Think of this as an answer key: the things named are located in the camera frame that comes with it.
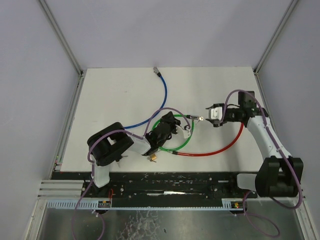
green cable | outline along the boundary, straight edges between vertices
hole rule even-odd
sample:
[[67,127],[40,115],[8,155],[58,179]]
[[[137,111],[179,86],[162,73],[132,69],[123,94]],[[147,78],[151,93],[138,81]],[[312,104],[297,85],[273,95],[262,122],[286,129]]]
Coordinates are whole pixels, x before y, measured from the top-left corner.
[[[175,114],[175,115],[173,115],[173,116],[178,117],[178,118],[181,118],[181,117],[182,117],[182,115],[180,115],[180,114]],[[152,130],[155,129],[156,126],[157,126],[159,123],[160,123],[160,119],[155,122],[155,124],[154,124],[153,127],[152,127]],[[185,142],[184,142],[181,146],[178,146],[178,147],[176,147],[176,148],[171,148],[171,149],[169,149],[169,148],[164,148],[164,147],[161,147],[161,146],[160,146],[159,149],[162,150],[162,151],[166,151],[166,152],[178,151],[178,150],[182,149],[182,148],[183,148],[185,145],[187,145],[188,142],[190,141],[190,139],[191,139],[191,137],[192,137],[192,133],[193,133],[193,131],[194,131],[194,128],[195,128],[195,123],[194,123],[194,121],[192,121],[192,125],[191,125],[191,135],[190,135],[190,137],[188,137],[187,140],[185,140]]]

red cable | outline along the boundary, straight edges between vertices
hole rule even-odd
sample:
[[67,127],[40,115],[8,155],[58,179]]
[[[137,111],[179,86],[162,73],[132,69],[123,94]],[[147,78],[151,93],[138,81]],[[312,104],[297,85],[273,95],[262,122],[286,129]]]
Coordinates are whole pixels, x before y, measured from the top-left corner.
[[111,188],[111,189],[109,190],[109,200],[110,200],[110,202],[111,202],[111,199],[112,199],[113,194],[114,194],[114,190]]
[[187,157],[205,157],[205,156],[212,156],[212,155],[222,153],[223,151],[229,149],[230,147],[232,147],[233,144],[236,143],[236,141],[239,139],[243,129],[244,129],[244,124],[241,123],[240,130],[239,130],[238,134],[236,135],[235,139],[229,145],[225,146],[224,148],[222,148],[218,151],[212,151],[212,152],[207,152],[207,153],[188,153],[188,152],[178,152],[178,151],[174,152],[173,151],[172,153],[175,155],[187,156]]

black bracket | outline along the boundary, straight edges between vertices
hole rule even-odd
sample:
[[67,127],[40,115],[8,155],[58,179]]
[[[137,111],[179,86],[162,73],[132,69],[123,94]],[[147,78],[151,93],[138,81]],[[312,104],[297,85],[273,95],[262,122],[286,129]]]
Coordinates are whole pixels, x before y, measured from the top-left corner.
[[[304,163],[300,158],[291,156],[288,160],[300,182]],[[295,197],[298,194],[298,187],[285,160],[275,156],[263,161],[255,177],[255,188],[261,197]]]
[[[89,148],[91,148],[99,138],[115,130],[124,130],[124,127],[120,122],[115,122],[92,135],[86,143],[89,145]],[[113,141],[112,143],[109,142],[108,137],[106,137],[93,148],[92,155],[98,166],[106,166],[113,161],[118,162],[122,158],[121,154],[134,144],[134,141],[125,132],[117,132],[111,134],[109,137]]]

perforated metal strip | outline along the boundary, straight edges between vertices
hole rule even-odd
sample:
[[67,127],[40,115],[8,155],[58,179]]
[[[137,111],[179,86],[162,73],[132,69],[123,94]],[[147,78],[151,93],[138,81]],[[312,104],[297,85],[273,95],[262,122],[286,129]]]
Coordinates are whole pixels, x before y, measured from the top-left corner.
[[[50,199],[47,208],[75,209],[77,200]],[[222,206],[213,207],[99,207],[99,200],[82,200],[77,209],[80,210],[153,210],[153,211],[242,211],[242,208],[232,208],[231,201],[222,200]]]

white table surface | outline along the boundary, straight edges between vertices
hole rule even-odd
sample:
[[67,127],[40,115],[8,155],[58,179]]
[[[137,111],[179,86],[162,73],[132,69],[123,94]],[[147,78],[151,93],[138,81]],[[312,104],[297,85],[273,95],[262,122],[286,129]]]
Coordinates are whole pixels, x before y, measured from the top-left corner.
[[[165,107],[184,114],[208,116],[214,103],[224,103],[234,89],[255,91],[262,103],[251,67],[165,67],[159,68],[167,88]],[[113,124],[123,126],[140,123],[149,118],[161,105],[164,86],[152,68],[90,68],[87,70],[73,124],[68,138],[62,172],[90,172],[87,161],[87,140],[93,134]],[[229,103],[238,104],[234,93]],[[162,111],[150,125],[168,111]],[[143,135],[146,124],[130,129]],[[199,122],[193,136],[181,152],[206,153],[228,145],[237,135],[240,123],[227,123],[213,128],[208,121]],[[177,147],[184,142],[174,135],[164,147]],[[224,172],[258,171],[262,164],[259,148],[245,128],[239,140],[227,151],[206,157],[187,157],[157,153],[156,162],[127,151],[128,157],[111,164],[111,172]]]

